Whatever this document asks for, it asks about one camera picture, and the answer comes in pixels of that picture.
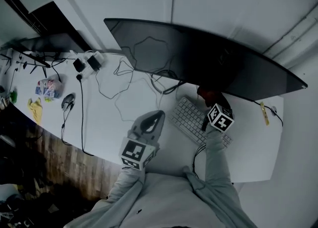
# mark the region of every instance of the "wooden floor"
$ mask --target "wooden floor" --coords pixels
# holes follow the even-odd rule
[[[28,137],[39,137],[43,129],[37,126],[34,134]],[[39,151],[46,158],[47,178],[54,184],[67,184],[80,190],[88,200],[105,199],[117,180],[121,166],[95,156],[88,156],[74,146],[66,146],[61,139],[47,131],[36,143],[29,147]],[[49,192],[51,187],[38,190],[38,193]]]

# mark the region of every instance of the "green object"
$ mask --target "green object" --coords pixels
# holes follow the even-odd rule
[[[16,100],[18,98],[18,93],[16,91],[12,91],[10,93],[10,100],[12,103],[16,103]]]

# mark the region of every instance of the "cable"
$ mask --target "cable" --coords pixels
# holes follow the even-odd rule
[[[149,74],[146,74],[146,75],[148,76],[148,78],[149,78],[149,80],[150,80],[150,82],[151,82],[152,79],[151,79],[150,75],[149,75]],[[163,97],[163,92],[165,91],[165,86],[162,85],[159,81],[158,81],[158,84],[162,87],[162,90],[157,91],[158,93],[160,93],[159,103],[158,103],[158,100],[156,99],[157,109],[160,110],[160,104],[161,104],[161,100],[162,100],[162,97]]]
[[[52,61],[52,63],[51,63],[51,68],[53,68],[53,70],[54,70],[54,71],[56,72],[56,74],[58,75],[59,81],[62,82],[58,71],[56,71],[55,68],[53,67],[53,62],[54,62],[54,61]]]
[[[277,112],[274,111],[272,108],[269,108],[269,107],[266,106],[266,105],[264,105],[264,107],[266,107],[267,109],[270,109],[270,110],[274,113],[274,115],[277,116],[277,118],[279,118],[280,122],[282,122],[282,127],[283,127],[283,126],[284,126],[284,123],[283,123],[282,119],[277,115]]]
[[[8,64],[10,62],[10,65],[9,65],[9,67],[6,69],[6,71],[5,71],[5,75],[6,75],[6,73],[8,72],[8,70],[11,68],[11,65],[12,65],[12,59],[8,59],[7,60],[7,62],[6,62],[6,65]]]
[[[194,175],[199,178],[199,176],[197,175],[197,173],[195,172],[195,158],[196,156],[201,153],[206,147],[206,144],[202,144],[197,148],[197,151],[195,152],[194,158],[193,158],[193,164],[192,164],[192,168],[193,168],[193,173]]]
[[[120,65],[121,65],[122,62],[125,63],[131,70],[119,71],[119,68],[120,68]],[[100,84],[99,84],[99,81],[98,81],[98,79],[97,79],[97,75],[98,75],[99,71],[100,71],[100,70],[98,70],[97,73],[95,74],[95,78],[96,78],[97,85],[98,85],[98,92],[99,92],[102,96],[104,96],[105,98],[107,98],[107,99],[109,99],[109,100],[112,100],[114,97],[116,97],[116,96],[119,95],[120,93],[122,93],[122,92],[128,90],[128,89],[129,89],[129,86],[130,86],[130,83],[131,83],[131,81],[132,81],[132,79],[133,79],[133,76],[134,76],[134,69],[133,69],[130,65],[128,65],[125,61],[123,61],[123,60],[120,59],[119,65],[118,65],[118,67],[115,69],[115,71],[113,72],[113,74],[116,75],[116,76],[122,76],[122,75],[126,75],[126,74],[130,74],[130,73],[131,73],[130,81],[129,81],[129,83],[128,83],[128,86],[127,86],[125,89],[119,91],[118,93],[116,93],[116,94],[113,95],[112,97],[109,97],[109,96],[103,94],[103,93],[100,91]]]
[[[69,110],[69,112],[68,112],[66,117],[65,117],[65,112],[66,111],[63,112],[63,125],[62,125],[62,128],[61,128],[61,140],[66,146],[70,146],[71,144],[68,144],[67,142],[65,142],[63,140],[63,136],[64,136],[64,131],[65,131],[65,123],[66,123],[66,120],[68,119],[68,116],[69,116],[69,114],[71,112],[71,109]]]
[[[53,68],[53,70],[56,72],[56,74],[58,75],[58,78],[59,78],[59,81],[60,82],[62,82],[61,81],[61,78],[60,78],[60,75],[59,75],[59,73],[58,73],[58,71],[56,71],[55,70],[55,68],[54,67],[56,67],[57,65],[59,65],[59,64],[61,64],[61,63],[63,63],[65,60],[75,60],[75,59],[69,59],[69,57],[67,57],[67,58],[58,58],[58,59],[56,59],[54,56],[47,56],[47,55],[44,55],[44,57],[51,57],[51,58],[54,58],[54,60],[52,61],[52,63],[51,63],[51,67],[50,68]],[[55,62],[55,61],[57,61],[57,60],[63,60],[63,61],[61,61],[61,62],[59,62],[59,63],[57,63],[57,64],[55,64],[55,65],[53,65],[53,63]]]
[[[12,76],[11,85],[10,85],[10,89],[9,89],[9,93],[8,93],[8,94],[10,94],[11,87],[12,87],[12,82],[13,82],[13,78],[14,78],[14,73],[15,73],[16,71],[18,71],[18,68],[14,69],[14,71],[13,71],[13,76]]]
[[[42,129],[42,133],[39,137],[26,137],[25,140],[26,141],[37,141],[38,139],[40,139],[43,136],[43,132],[44,132],[44,129]]]
[[[131,84],[136,83],[136,82],[141,81],[141,80],[144,80],[144,81],[146,82],[146,84],[148,85],[148,87],[151,89],[151,91],[155,94],[155,96],[156,96],[156,105],[158,105],[157,94],[156,94],[156,92],[151,88],[151,86],[149,85],[148,81],[147,81],[145,78],[140,78],[140,79],[138,79],[138,80],[132,81]],[[118,101],[118,99],[120,98],[120,96],[121,96],[121,94],[118,95],[116,101],[114,102],[114,105],[115,105],[116,109],[118,110],[118,112],[119,112],[119,114],[120,114],[121,121],[123,121],[123,122],[135,122],[134,120],[123,119],[122,113],[121,113],[119,107],[117,106],[117,101]]]
[[[178,83],[177,85],[172,86],[172,87],[166,89],[165,91],[162,91],[162,90],[158,89],[158,87],[155,85],[155,81],[153,80],[153,75],[151,75],[150,81],[151,81],[151,84],[152,84],[152,86],[154,87],[154,89],[155,89],[158,93],[163,94],[163,95],[169,95],[169,94],[171,94],[172,92],[174,92],[179,86],[185,84],[185,82],[179,81],[179,83]]]
[[[83,124],[84,124],[84,100],[83,100],[83,86],[81,84],[81,75],[77,75],[76,78],[79,80],[80,83],[80,91],[81,91],[81,150],[86,154],[90,156],[94,156],[92,154],[89,154],[85,152],[84,150],[84,144],[83,144]]]

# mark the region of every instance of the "yellow cloth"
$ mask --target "yellow cloth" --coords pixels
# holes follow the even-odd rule
[[[42,120],[42,105],[41,99],[38,98],[34,103],[32,103],[32,99],[28,100],[28,108],[31,111],[35,122],[40,125]]]

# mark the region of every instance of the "grey shirt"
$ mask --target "grey shirt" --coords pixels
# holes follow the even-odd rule
[[[184,168],[184,172],[193,194],[209,206],[225,227],[256,227],[241,208],[239,196],[231,183],[222,134],[219,131],[210,125],[207,127],[205,181],[196,178],[188,167]],[[109,198],[98,202],[91,212],[71,221],[65,228],[120,227],[139,199],[144,185],[144,171],[123,168]]]
[[[144,187],[120,228],[225,228],[193,193],[189,180],[147,173]]]

